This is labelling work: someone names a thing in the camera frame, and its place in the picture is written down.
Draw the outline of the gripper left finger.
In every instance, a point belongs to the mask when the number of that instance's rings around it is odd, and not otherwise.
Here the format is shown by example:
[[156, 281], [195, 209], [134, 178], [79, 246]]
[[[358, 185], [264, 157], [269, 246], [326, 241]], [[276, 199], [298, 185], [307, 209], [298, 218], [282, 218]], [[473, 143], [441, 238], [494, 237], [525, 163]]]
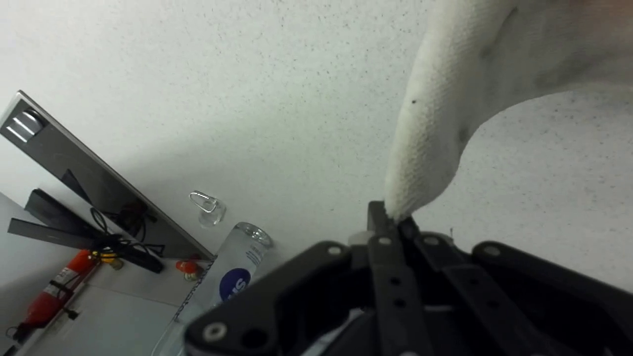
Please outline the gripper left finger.
[[303, 356], [337, 328], [320, 356], [436, 356], [407, 252], [420, 230], [380, 201], [368, 227], [365, 245], [319, 242], [198, 317], [185, 356]]

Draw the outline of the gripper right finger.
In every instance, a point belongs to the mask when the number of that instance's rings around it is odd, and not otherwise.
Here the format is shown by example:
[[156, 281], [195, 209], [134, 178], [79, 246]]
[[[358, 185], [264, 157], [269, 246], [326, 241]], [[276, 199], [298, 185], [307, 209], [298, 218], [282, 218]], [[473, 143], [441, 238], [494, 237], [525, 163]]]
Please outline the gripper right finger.
[[399, 224], [437, 356], [633, 356], [633, 293], [495, 241]]

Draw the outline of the white towel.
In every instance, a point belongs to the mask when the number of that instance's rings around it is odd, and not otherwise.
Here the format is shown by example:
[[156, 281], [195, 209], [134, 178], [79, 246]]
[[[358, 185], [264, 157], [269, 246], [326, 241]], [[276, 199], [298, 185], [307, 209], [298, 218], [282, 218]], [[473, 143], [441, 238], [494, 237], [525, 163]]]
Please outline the white towel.
[[387, 215], [441, 195], [494, 115], [586, 88], [633, 91], [633, 0], [437, 0], [397, 119]]

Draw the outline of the clear plastic bottle blue label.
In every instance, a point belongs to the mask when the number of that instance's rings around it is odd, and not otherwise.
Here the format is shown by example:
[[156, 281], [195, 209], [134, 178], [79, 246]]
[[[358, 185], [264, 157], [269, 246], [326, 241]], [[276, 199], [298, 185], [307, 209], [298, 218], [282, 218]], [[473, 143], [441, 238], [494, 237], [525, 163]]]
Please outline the clear plastic bottle blue label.
[[184, 356], [183, 333], [187, 325], [245, 289], [272, 247], [273, 241], [264, 230], [251, 223], [237, 223], [214, 262], [188, 293], [151, 356]]

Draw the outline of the small clear glass cup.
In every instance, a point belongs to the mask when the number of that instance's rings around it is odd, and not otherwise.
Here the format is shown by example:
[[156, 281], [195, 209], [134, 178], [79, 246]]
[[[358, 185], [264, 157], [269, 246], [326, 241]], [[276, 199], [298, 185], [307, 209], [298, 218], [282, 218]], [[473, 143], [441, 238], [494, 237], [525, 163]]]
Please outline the small clear glass cup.
[[218, 225], [226, 214], [227, 207], [219, 198], [200, 191], [190, 192], [190, 201], [199, 209], [199, 223], [204, 228]]

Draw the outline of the small orange object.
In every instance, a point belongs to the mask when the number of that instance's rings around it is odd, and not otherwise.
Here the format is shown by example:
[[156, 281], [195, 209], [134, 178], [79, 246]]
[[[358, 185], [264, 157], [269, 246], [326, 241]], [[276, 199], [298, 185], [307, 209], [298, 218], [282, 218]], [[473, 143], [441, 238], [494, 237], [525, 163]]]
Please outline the small orange object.
[[180, 270], [183, 273], [183, 278], [189, 282], [198, 281], [202, 273], [202, 268], [196, 261], [177, 261], [176, 269]]

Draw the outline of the small yellow object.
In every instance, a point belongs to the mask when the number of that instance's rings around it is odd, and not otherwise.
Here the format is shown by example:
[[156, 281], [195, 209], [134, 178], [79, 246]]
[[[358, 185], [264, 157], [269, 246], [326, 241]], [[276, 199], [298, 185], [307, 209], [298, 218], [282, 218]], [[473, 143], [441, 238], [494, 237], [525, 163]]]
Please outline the small yellow object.
[[91, 254], [95, 261], [109, 265], [113, 270], [120, 270], [124, 267], [124, 262], [119, 259], [116, 253], [92, 251]]

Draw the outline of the stand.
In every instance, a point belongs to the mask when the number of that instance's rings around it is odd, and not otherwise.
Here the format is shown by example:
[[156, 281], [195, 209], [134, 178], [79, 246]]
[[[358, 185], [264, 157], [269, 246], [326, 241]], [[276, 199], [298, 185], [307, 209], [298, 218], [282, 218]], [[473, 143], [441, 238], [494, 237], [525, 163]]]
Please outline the stand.
[[9, 234], [90, 252], [116, 253], [119, 259], [153, 273], [161, 273], [164, 269], [160, 259], [143, 244], [110, 232], [104, 217], [94, 208], [91, 214], [97, 227], [86, 222], [47, 192], [35, 189], [29, 196], [25, 211], [42, 223], [12, 218], [7, 228]]

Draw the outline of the red fire extinguisher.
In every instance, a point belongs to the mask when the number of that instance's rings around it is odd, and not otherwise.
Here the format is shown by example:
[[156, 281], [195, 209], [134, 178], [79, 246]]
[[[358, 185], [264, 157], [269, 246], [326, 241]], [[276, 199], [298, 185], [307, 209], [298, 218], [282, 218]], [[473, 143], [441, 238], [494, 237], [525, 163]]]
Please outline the red fire extinguisher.
[[92, 253], [80, 250], [29, 305], [26, 318], [13, 328], [9, 338], [16, 343], [23, 343], [35, 330], [45, 328], [65, 309], [75, 290], [96, 266]]

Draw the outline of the dark glossy panel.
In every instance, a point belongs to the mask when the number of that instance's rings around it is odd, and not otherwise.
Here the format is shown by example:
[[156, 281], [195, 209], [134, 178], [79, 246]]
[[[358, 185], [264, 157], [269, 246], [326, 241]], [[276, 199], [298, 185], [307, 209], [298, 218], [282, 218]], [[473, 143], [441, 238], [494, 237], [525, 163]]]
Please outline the dark glossy panel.
[[24, 91], [0, 114], [0, 144], [15, 160], [9, 172], [21, 182], [9, 192], [25, 207], [35, 189], [97, 227], [94, 208], [109, 231], [135, 240], [166, 259], [214, 255], [122, 178]]

